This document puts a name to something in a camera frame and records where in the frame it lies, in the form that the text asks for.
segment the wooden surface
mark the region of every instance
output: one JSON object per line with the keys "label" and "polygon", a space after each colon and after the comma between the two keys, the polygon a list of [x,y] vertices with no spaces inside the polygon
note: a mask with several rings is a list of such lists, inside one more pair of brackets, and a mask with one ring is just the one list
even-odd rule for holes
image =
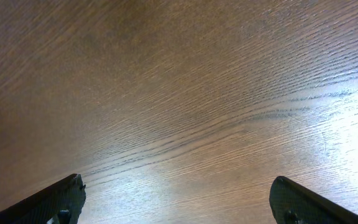
{"label": "wooden surface", "polygon": [[0,1],[0,210],[76,172],[80,223],[358,213],[358,1]]}

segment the wooden table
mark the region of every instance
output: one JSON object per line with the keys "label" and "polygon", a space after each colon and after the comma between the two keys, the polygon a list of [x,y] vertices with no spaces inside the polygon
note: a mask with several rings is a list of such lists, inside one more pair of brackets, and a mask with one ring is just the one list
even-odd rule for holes
{"label": "wooden table", "polygon": [[80,223],[358,214],[358,1],[0,1],[0,210],[71,173]]}

